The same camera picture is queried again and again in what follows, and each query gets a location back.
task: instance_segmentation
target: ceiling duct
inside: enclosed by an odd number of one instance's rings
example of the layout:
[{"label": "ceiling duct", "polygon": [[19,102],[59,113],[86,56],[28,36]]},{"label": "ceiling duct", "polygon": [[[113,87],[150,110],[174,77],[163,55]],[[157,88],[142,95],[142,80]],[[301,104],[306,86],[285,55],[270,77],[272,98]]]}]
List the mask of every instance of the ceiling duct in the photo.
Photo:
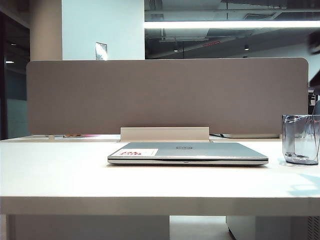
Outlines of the ceiling duct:
[{"label": "ceiling duct", "polygon": [[274,16],[274,14],[252,14],[252,13],[249,13],[249,14],[245,15],[244,19],[249,20],[249,21],[253,21],[253,20],[268,19],[268,18],[272,18],[273,16]]},{"label": "ceiling duct", "polygon": [[274,6],[277,8],[287,8],[288,0],[222,0],[228,4],[247,4],[254,6]]}]

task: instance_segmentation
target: floor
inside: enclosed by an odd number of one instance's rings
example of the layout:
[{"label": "floor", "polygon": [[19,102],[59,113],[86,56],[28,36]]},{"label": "floor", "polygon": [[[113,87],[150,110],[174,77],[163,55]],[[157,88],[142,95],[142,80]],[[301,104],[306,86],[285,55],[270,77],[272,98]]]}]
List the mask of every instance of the floor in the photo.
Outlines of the floor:
[{"label": "floor", "polygon": [[170,240],[233,240],[225,216],[170,216]]}]

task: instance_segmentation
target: gray fabric panel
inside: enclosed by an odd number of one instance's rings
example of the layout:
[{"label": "gray fabric panel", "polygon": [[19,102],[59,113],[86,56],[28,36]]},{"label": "gray fabric panel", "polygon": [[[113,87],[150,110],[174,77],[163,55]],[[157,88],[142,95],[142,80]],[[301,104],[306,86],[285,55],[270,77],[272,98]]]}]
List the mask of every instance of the gray fabric panel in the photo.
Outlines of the gray fabric panel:
[{"label": "gray fabric panel", "polygon": [[280,134],[282,114],[308,112],[303,58],[33,61],[33,134],[119,134],[120,127],[210,127]]}]

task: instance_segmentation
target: white wall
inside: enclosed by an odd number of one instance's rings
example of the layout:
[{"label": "white wall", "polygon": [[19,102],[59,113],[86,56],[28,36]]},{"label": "white wall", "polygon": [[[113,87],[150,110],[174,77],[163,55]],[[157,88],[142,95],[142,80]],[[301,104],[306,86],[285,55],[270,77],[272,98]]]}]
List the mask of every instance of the white wall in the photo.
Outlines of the white wall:
[{"label": "white wall", "polygon": [[278,47],[267,49],[263,51],[248,51],[246,54],[234,55],[231,58],[242,58],[243,55],[247,55],[250,58],[276,58],[276,57],[302,57],[309,63],[309,81],[320,70],[320,54],[310,55],[306,44],[296,44],[285,47]]},{"label": "white wall", "polygon": [[108,59],[145,59],[144,0],[63,0],[63,60],[95,60],[96,42]]}]

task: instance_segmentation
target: fluorescent light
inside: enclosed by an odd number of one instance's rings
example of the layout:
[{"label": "fluorescent light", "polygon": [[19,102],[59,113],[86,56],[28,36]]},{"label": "fluorescent light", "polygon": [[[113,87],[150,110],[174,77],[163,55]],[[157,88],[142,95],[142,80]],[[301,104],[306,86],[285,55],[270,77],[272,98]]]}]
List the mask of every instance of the fluorescent light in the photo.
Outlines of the fluorescent light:
[{"label": "fluorescent light", "polygon": [[320,28],[320,21],[146,21],[145,29]]}]

